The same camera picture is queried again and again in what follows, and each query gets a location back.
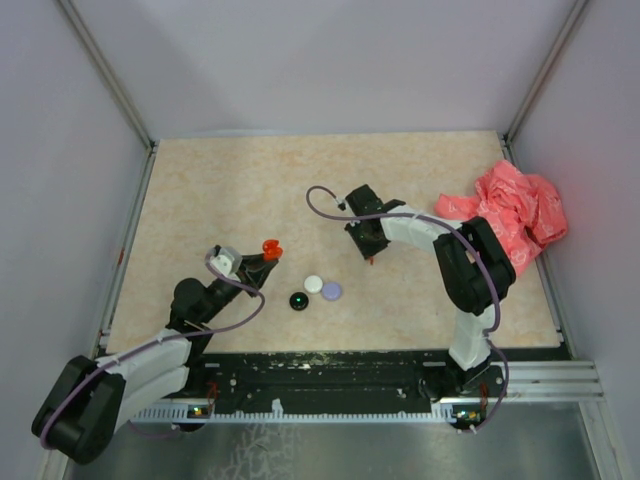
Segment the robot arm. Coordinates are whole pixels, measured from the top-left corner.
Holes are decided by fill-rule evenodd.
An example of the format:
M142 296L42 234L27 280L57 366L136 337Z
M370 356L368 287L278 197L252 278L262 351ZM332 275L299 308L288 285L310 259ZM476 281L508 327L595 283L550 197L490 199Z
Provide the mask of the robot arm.
M215 247L207 262L224 277L251 287L247 293L255 296L282 254L277 242L268 242L263 246L264 253L257 255L242 256L233 248ZM194 278L182 280L174 290L169 323L150 348L131 357L129 352L95 361L78 356L67 363L33 421L33 434L41 436L54 412L81 382L100 367L112 365L73 397L46 438L50 447L79 464L94 460L131 417L185 387L190 368L215 333L207 334L205 324L242 290L220 278L209 286Z
M487 282L460 241L443 226L417 219L422 212L400 200L383 204L368 185L351 192L345 201L356 216L374 213L401 215L351 222L345 227L365 259L381 252L393 241L436 255L445 289L457 308L449 355L465 373L475 376L476 369L484 369L483 364L488 364L490 354L484 331L493 326L495 312ZM340 208L344 210L346 206L342 204ZM515 271L488 222L481 217L468 222L437 217L436 220L458 230L471 243L487 267L499 299L504 299L509 286L515 281Z

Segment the metal floor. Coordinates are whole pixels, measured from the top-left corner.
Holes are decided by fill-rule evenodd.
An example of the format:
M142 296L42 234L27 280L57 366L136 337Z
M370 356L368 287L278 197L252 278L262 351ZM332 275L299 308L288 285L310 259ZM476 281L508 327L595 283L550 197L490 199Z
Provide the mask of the metal floor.
M74 480L600 478L574 404L507 404L478 435L441 424L236 424L152 440L123 427L98 460L69 473Z

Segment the white disc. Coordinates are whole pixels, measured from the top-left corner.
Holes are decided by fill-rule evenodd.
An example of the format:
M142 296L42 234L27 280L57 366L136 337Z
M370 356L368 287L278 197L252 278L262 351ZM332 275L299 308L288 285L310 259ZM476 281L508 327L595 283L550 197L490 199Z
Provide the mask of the white disc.
M311 294L320 293L322 285L322 279L317 275L310 275L304 280L304 289Z

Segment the metal frame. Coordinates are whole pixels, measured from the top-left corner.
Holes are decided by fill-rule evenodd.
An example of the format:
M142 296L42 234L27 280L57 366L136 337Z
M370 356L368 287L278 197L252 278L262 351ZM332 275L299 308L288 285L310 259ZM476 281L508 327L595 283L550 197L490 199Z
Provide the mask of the metal frame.
M91 31L87 27L75 4L72 0L54 1L58 7L60 7L68 25L71 27L71 30L73 30L73 33L75 33L78 42L87 53L96 73L100 76L100 79L107 91L111 94L113 101L116 103L118 108L120 108L120 111L127 120L127 123L129 123L129 126L136 132L143 145L147 148L151 148L153 145L153 139L149 135L149 130L144 124L144 121L140 116L140 112L131 100L131 96L118 81L118 77L116 76L113 68L106 60L100 50L100 47L98 47L98 44L93 38Z
M503 367L502 363L492 365ZM510 362L511 379L505 403L580 403L595 405L604 402L604 393L595 365L590 361ZM214 414L210 417L189 418L194 406L207 406L206 398L164 399L142 410L134 417L140 423L247 423L247 422L304 422L304 423L444 423L451 420L453 405L479 404L479 398L445 397L431 406L431 413L397 414L287 414L281 405L271 413Z
M549 83L549 80L551 79L551 76L553 75L553 72L558 65L559 60L562 57L562 54L565 52L571 39L582 24L590 3L591 0L576 0L576 2L573 4L573 7L569 12L569 16L560 29L556 40L553 42L547 58L536 74L536 77L533 80L531 87L529 88L529 92L525 96L524 101L518 109L518 112L511 121L509 130L507 130L507 133L505 135L505 140L508 146L511 146L518 137L518 134L520 133L524 122L527 120L538 98L540 98L540 95L544 91L544 87Z
M63 16L68 21L70 28L76 34L76 37L84 50L86 51L91 63L95 67L98 75L105 88L111 94L113 100L120 108L126 121L131 128L134 129L140 141L149 149L149 158L143 169L142 177L139 185L138 194L129 212L128 225L123 241L122 261L115 269L110 281L110 288L103 302L103 306L99 308L102 317L102 330L100 345L105 345L106 336L108 335L110 323L113 318L115 306L120 293L124 274L126 271L131 246L135 237L136 228L140 215L144 197L151 177L151 172L156 155L156 146L149 131L142 120L142 117L131 100L126 89L120 84L118 78L104 57L102 51L97 45L93 35L87 27L84 19L79 13L73 0L54 0L60 7ZM522 102L518 112L511 122L508 131L502 139L505 157L510 159L517 165L517 159L513 154L513 144L517 139L525 121L535 107L538 98L542 95L545 86L548 84L558 62L565 52L566 47L578 30L583 21L590 0L576 0L568 18L566 19L562 29L560 30L547 58L536 75L529 92ZM572 342L570 332L565 322L565 314L562 309L562 303L557 295L557 285L553 279L552 269L549 259L546 255L542 255L537 261L538 268L541 273L543 287L547 296L551 314L558 328L561 338L566 341L570 352L575 353L575 345ZM592 450L596 459L598 469L603 478L631 478L631 470L621 459L619 443L615 428L610 419L604 395L599 383L595 366L592 362L586 361L549 361L549 362L511 362L511 382L508 388L508 396L505 400L509 402L577 402L580 405L585 429L589 437ZM399 415L378 415L378 416L350 416L347 421L447 421L448 407L459 403L469 402L470 398L460 399L443 399L443 406L436 408L434 415L429 414L408 414ZM144 410L137 416L137 421L144 422L149 419L153 422L171 421L172 415L184 415L185 405L191 402L202 403L204 399L173 399L160 402L157 405ZM246 422L246 421L287 421L288 416L282 412L276 412L273 419L268 414L254 415L231 415L231 416L212 416L207 421L211 422ZM309 416L300 418L300 416L292 416L292 421L338 421L337 418L322 418L322 416ZM66 457L59 452L48 452L45 457L44 467L41 470L39 478L62 478L66 465Z

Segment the pink crumpled plastic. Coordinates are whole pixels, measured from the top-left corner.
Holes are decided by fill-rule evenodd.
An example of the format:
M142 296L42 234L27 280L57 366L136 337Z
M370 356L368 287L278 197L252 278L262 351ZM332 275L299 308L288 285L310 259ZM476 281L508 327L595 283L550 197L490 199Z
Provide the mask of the pink crumpled plastic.
M478 178L477 196L440 195L435 211L443 218L487 219L520 275L551 242L567 234L567 219L554 186L540 175L524 175L506 160Z

